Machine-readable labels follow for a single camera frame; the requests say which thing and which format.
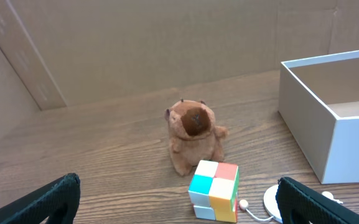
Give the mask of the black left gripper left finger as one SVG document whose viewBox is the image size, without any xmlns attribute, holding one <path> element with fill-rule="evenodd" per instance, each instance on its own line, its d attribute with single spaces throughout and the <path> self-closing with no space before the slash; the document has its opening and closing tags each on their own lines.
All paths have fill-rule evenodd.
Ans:
<svg viewBox="0 0 359 224">
<path fill-rule="evenodd" d="M 80 204 L 80 178 L 66 174 L 0 208 L 0 223 L 69 223 Z"/>
</svg>

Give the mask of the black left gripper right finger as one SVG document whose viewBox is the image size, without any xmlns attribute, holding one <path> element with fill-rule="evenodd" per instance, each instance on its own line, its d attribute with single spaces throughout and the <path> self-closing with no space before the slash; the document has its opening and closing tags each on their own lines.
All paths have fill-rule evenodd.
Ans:
<svg viewBox="0 0 359 224">
<path fill-rule="evenodd" d="M 283 224 L 359 224 L 359 214 L 290 177 L 278 180 L 276 202 Z"/>
</svg>

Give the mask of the colourful two-by-two puzzle cube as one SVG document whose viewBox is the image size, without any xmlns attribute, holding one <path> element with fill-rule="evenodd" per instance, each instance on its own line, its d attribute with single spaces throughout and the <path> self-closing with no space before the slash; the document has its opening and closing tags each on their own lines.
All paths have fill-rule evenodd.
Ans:
<svg viewBox="0 0 359 224">
<path fill-rule="evenodd" d="M 236 223 L 239 180 L 236 164 L 201 160 L 188 189 L 195 216 Z"/>
</svg>

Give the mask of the brown capybara plush toy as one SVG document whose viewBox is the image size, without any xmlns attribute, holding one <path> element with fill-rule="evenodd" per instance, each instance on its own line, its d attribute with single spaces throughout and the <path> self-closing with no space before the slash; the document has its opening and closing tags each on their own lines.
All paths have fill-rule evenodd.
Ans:
<svg viewBox="0 0 359 224">
<path fill-rule="evenodd" d="M 189 175 L 201 160 L 222 162 L 222 141 L 228 128 L 216 124 L 215 113 L 204 101 L 180 99 L 164 112 L 169 155 L 176 173 Z"/>
</svg>

